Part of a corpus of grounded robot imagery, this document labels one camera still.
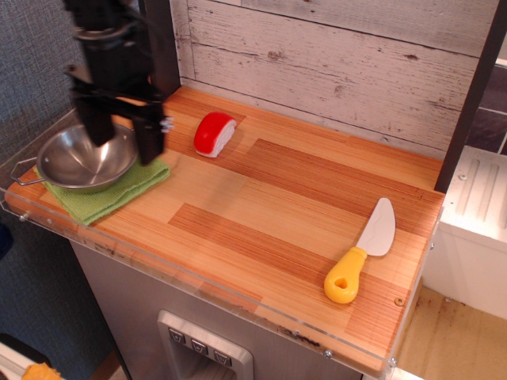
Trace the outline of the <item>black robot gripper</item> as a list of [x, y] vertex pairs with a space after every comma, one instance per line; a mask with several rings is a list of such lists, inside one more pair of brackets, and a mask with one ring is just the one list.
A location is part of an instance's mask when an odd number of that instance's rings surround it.
[[78, 118], [96, 146], [115, 136], [111, 116], [133, 122], [142, 165], [164, 151], [173, 127], [162, 108], [162, 93], [151, 81], [154, 62], [145, 29], [76, 29], [86, 64], [67, 68]]

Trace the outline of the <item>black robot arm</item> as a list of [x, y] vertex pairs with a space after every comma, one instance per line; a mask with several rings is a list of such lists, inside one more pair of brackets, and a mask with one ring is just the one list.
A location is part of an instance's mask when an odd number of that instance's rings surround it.
[[66, 1], [64, 7], [86, 61], [66, 69], [78, 118], [96, 146], [115, 135], [112, 116], [129, 119], [140, 161], [150, 164], [163, 153], [170, 129], [166, 95], [155, 83], [158, 27], [129, 1]]

